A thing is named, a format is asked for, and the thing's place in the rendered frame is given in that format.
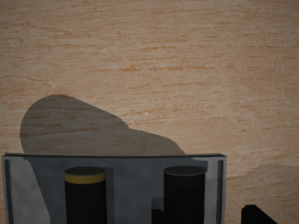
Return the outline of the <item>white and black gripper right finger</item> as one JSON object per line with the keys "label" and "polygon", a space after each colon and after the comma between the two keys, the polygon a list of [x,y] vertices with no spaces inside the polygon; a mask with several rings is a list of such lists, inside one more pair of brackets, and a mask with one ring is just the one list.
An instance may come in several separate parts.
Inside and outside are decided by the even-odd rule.
{"label": "white and black gripper right finger", "polygon": [[245,205],[241,211],[241,224],[277,224],[255,204]]}

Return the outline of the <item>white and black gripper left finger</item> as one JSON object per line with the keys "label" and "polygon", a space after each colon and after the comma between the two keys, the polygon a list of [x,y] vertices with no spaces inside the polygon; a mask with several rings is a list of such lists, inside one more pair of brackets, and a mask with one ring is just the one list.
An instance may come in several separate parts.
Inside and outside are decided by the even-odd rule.
{"label": "white and black gripper left finger", "polygon": [[167,224],[165,212],[161,209],[151,209],[151,224]]}

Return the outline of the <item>black battery with gold end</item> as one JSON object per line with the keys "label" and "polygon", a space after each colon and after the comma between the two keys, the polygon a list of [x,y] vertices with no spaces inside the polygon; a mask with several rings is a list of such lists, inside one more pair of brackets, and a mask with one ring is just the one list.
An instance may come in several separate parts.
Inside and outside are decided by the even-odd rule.
{"label": "black battery with gold end", "polygon": [[206,170],[195,166],[164,169],[167,224],[204,224]]}
{"label": "black battery with gold end", "polygon": [[107,224],[106,169],[66,169],[64,188],[67,224]]}

